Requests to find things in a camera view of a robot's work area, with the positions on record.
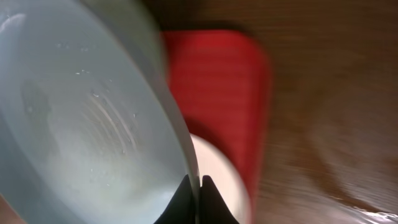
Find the white object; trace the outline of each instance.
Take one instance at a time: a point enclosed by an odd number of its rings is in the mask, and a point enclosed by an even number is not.
[[[200,185],[204,175],[209,175],[220,192],[233,217],[240,224],[250,223],[250,201],[239,173],[216,147],[206,140],[191,134],[197,155]]]

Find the wooden table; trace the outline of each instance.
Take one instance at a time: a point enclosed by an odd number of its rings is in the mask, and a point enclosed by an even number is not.
[[[146,3],[163,29],[244,30],[270,56],[257,223],[383,223],[378,212],[398,213],[398,2]]]

